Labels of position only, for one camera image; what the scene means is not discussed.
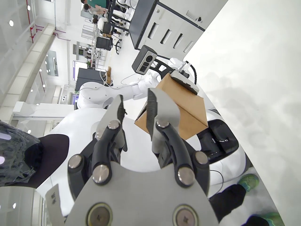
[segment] label sticker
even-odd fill
[[[58,184],[52,187],[45,195],[49,220],[53,226],[64,226],[65,218],[60,209]]]

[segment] drawer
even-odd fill
[[[157,5],[139,44],[154,49],[158,55],[182,60],[203,31]]]

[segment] metal bolt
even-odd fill
[[[119,122],[117,120],[110,121],[108,124],[109,129],[117,129],[119,127]]]
[[[195,226],[195,218],[188,209],[181,209],[176,215],[177,226]]]
[[[74,169],[77,168],[82,162],[82,157],[78,154],[73,155],[68,161],[68,167]]]
[[[110,173],[109,168],[106,165],[99,165],[95,167],[92,173],[92,179],[95,183],[101,184],[108,178]]]
[[[157,121],[157,125],[161,128],[166,128],[169,125],[168,121]]]
[[[178,170],[178,178],[184,185],[193,185],[195,176],[194,172],[189,167],[181,167]]]
[[[189,205],[179,205],[173,212],[174,226],[196,226],[198,223],[197,213]]]
[[[202,165],[205,165],[208,163],[208,157],[206,154],[204,154],[203,152],[201,151],[197,151],[195,153],[195,158],[197,160],[198,163],[202,164]]]
[[[112,210],[107,204],[94,205],[88,213],[88,226],[108,226],[112,222]]]

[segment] green sneaker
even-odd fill
[[[268,221],[269,226],[285,226],[278,212],[271,212],[259,217]]]
[[[246,174],[237,182],[245,188],[246,192],[254,189],[259,184],[259,178],[255,174]]]

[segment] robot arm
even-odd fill
[[[94,148],[92,156],[84,149],[70,158],[68,179],[76,200],[65,225],[217,226],[206,196],[207,156],[180,138],[174,101],[159,89],[148,90],[147,129],[158,171],[138,173],[120,166],[126,148],[123,118],[123,97],[118,95],[86,147]]]
[[[147,89],[155,88],[159,81],[158,73],[148,73],[136,84],[121,86],[104,86],[96,82],[87,82],[79,90],[77,107],[83,108],[105,108],[110,105],[117,95],[122,95],[123,100],[138,100],[147,97]]]

